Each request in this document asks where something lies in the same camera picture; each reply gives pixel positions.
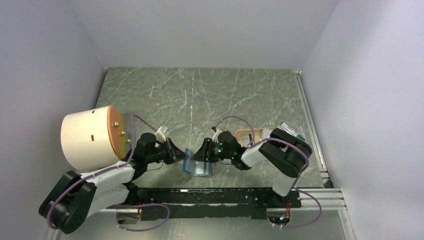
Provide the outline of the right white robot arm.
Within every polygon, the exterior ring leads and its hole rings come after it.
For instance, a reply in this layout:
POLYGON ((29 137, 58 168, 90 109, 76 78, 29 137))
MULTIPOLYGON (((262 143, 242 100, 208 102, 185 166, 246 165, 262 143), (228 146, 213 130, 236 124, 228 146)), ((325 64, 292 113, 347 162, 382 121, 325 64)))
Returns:
POLYGON ((270 162, 279 170, 279 174, 271 186, 273 191, 269 199, 275 207, 282 207, 289 200, 289 192, 309 166, 312 153, 312 148, 303 139, 277 127, 267 137, 250 146, 243 146, 229 131, 218 131, 213 138, 204 139, 191 159, 205 163, 230 160, 241 171, 261 162, 270 162))

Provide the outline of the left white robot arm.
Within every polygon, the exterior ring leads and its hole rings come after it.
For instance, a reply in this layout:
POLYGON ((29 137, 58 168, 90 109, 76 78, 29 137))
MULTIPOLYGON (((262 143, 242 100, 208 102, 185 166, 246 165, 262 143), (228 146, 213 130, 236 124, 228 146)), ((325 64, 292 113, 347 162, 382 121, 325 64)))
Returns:
POLYGON ((149 164, 171 165, 187 158, 169 137, 160 142, 154 134, 143 133, 117 163, 81 174, 66 172, 41 203, 38 214, 52 229, 70 234, 100 210, 140 204, 139 188, 133 181, 147 172, 149 164))

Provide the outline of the blue leather card holder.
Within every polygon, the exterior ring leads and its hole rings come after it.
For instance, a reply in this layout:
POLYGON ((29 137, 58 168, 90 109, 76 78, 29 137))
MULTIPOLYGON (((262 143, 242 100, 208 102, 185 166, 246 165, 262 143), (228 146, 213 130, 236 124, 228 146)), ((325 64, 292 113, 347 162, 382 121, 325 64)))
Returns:
POLYGON ((184 173, 192 177, 212 177, 213 163, 192 160, 194 154, 189 148, 185 149, 185 153, 188 157, 183 160, 182 171, 184 173))

